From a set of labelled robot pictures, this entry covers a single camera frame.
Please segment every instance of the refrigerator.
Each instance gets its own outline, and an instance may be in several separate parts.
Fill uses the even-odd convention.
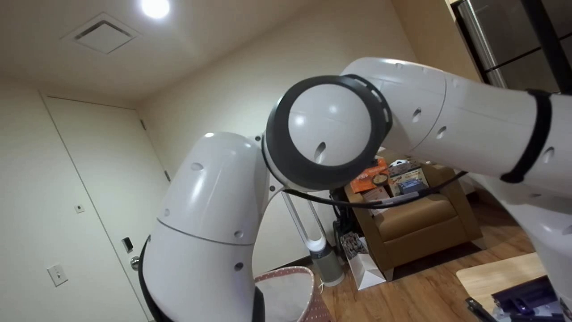
[[[572,62],[572,0],[543,0]],[[483,81],[502,88],[559,92],[521,0],[461,0],[452,4]]]

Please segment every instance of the ceiling light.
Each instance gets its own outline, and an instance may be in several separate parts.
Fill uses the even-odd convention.
[[[168,0],[141,0],[143,12],[151,18],[160,19],[169,13]]]

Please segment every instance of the laundry basket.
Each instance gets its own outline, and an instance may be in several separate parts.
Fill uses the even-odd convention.
[[[308,268],[272,270],[255,283],[264,294],[266,322],[333,322]]]

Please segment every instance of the wooden table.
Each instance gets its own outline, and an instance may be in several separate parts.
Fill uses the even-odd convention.
[[[469,296],[490,314],[495,308],[491,294],[544,275],[546,271],[536,253],[457,271],[457,278]]]

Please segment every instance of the wooden floor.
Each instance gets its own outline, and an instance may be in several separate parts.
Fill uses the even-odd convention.
[[[473,205],[487,250],[463,244],[395,268],[395,279],[357,291],[351,272],[322,297],[337,322],[476,321],[455,273],[459,269],[534,251],[528,237],[503,210]]]

